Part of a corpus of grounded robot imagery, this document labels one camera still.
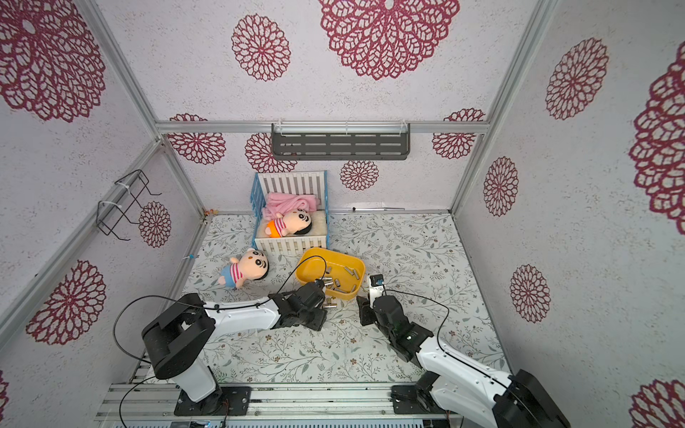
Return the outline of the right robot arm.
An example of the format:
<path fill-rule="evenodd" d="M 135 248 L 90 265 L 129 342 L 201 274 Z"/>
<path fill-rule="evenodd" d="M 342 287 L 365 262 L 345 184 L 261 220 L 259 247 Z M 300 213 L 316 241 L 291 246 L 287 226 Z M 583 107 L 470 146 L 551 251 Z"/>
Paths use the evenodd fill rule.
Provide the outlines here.
<path fill-rule="evenodd" d="M 374 324 L 398 357 L 424 370 L 401 406 L 456 413 L 481 427 L 569 427 L 571 423 L 542 383 L 479 363 L 409 321 L 394 296 L 357 297 L 360 322 Z"/>

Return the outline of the yellow plastic storage box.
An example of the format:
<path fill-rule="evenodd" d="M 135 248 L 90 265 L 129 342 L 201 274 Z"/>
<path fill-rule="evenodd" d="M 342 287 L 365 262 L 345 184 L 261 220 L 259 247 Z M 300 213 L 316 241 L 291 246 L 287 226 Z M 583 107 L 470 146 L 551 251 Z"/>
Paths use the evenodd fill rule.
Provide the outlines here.
<path fill-rule="evenodd" d="M 344 267 L 356 269 L 360 279 L 348 274 Z M 317 278 L 326 281 L 324 289 L 327 296 L 342 301 L 353 300 L 360 290 L 366 274 L 366 265 L 356 257 L 323 248 L 311 248 L 305 251 L 300 264 L 295 270 L 296 279 L 302 284 L 314 282 Z M 333 287 L 333 280 L 338 278 L 340 288 Z"/>

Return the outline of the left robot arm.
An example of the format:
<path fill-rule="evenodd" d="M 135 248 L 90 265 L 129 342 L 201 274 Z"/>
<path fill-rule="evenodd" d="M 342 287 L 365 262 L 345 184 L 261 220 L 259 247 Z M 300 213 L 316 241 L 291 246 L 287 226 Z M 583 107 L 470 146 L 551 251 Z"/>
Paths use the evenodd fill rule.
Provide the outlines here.
<path fill-rule="evenodd" d="M 210 339 L 246 331 L 304 326 L 319 331 L 326 320 L 321 280 L 284 294 L 248 302 L 209 303 L 186 294 L 142 331 L 154 375 L 180 389 L 176 417 L 244 416 L 250 387 L 222 387 L 202 356 Z"/>

